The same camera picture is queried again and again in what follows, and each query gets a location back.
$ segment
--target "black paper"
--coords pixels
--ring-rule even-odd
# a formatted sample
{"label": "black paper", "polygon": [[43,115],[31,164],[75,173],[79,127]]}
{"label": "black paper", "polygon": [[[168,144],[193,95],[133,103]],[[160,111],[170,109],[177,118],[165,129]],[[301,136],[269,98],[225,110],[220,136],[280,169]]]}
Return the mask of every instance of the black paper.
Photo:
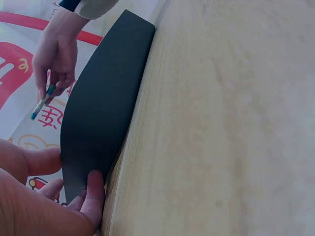
{"label": "black paper", "polygon": [[131,120],[155,26],[125,10],[74,86],[61,127],[67,202],[86,188],[91,170],[107,176]]}

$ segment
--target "light wood board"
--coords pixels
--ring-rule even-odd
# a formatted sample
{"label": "light wood board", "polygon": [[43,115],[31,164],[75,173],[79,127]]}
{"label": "light wood board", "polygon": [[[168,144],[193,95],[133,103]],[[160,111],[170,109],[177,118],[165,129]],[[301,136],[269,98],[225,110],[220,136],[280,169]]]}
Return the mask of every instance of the light wood board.
{"label": "light wood board", "polygon": [[104,236],[315,232],[315,2],[170,0]]}

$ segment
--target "wrist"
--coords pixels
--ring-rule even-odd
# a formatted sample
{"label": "wrist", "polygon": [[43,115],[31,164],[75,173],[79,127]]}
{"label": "wrist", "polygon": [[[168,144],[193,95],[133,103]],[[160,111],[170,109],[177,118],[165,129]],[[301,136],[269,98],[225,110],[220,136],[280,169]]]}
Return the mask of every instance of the wrist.
{"label": "wrist", "polygon": [[44,32],[49,35],[56,35],[62,39],[73,40],[76,39],[79,32],[89,21],[89,19],[85,19],[74,12],[60,7]]}

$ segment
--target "sleeve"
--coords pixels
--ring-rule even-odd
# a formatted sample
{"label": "sleeve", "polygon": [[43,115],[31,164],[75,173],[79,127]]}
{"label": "sleeve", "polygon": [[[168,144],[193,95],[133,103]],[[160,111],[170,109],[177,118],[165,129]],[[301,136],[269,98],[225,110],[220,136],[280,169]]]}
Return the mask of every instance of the sleeve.
{"label": "sleeve", "polygon": [[104,15],[117,2],[118,0],[62,0],[59,5],[83,18],[94,20]]}

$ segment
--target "blue pencil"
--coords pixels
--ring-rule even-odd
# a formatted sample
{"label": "blue pencil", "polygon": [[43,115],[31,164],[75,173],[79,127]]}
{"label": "blue pencil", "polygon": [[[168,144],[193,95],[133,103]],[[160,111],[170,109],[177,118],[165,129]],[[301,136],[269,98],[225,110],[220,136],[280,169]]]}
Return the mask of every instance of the blue pencil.
{"label": "blue pencil", "polygon": [[42,107],[45,105],[45,103],[47,102],[48,98],[53,94],[55,88],[56,88],[56,85],[51,85],[49,87],[49,89],[46,92],[46,96],[39,101],[39,103],[35,107],[33,113],[31,114],[31,119],[35,119],[36,118],[37,114],[40,112]]}

